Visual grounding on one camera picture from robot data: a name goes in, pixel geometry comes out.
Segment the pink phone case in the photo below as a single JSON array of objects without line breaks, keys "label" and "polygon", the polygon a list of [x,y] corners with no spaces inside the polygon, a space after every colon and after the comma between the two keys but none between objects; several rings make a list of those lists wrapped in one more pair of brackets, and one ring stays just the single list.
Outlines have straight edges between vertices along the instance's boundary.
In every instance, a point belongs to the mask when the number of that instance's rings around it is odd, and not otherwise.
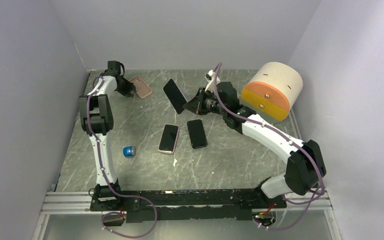
[{"label": "pink phone case", "polygon": [[135,92],[141,99],[144,99],[153,93],[153,90],[149,85],[139,76],[132,78],[130,82],[135,86]]}]

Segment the black phone case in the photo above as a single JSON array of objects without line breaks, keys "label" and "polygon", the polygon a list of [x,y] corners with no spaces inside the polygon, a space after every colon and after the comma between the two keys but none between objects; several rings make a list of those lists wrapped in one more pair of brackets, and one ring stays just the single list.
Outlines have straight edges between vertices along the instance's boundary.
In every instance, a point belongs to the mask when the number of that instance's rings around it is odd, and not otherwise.
[{"label": "black phone case", "polygon": [[193,149],[204,148],[208,145],[203,122],[200,119],[189,120],[187,123],[187,130],[191,147]]}]

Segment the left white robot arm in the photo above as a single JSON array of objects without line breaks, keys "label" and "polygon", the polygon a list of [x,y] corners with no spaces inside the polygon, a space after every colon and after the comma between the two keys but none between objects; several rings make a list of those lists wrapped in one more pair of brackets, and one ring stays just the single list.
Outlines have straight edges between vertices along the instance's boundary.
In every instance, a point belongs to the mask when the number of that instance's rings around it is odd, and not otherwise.
[{"label": "left white robot arm", "polygon": [[130,98],[136,87],[125,77],[125,66],[116,60],[107,62],[107,69],[92,82],[92,89],[78,98],[79,117],[82,130],[92,145],[96,165],[96,186],[92,201],[103,202],[110,210],[122,206],[123,196],[112,160],[109,133],[114,128],[114,116],[110,104],[113,92]]}]

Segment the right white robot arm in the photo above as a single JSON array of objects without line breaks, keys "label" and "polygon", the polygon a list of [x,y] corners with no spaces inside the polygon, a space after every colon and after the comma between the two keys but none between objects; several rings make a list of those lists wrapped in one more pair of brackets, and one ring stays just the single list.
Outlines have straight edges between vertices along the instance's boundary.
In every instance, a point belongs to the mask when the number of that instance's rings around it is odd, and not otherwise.
[{"label": "right white robot arm", "polygon": [[254,196],[258,206],[266,208],[275,197],[284,194],[304,196],[315,185],[321,185],[327,171],[319,144],[292,137],[265,121],[240,103],[230,82],[217,84],[217,93],[199,88],[183,108],[196,115],[214,113],[222,116],[229,128],[261,143],[285,162],[285,173],[270,177],[257,187]]}]

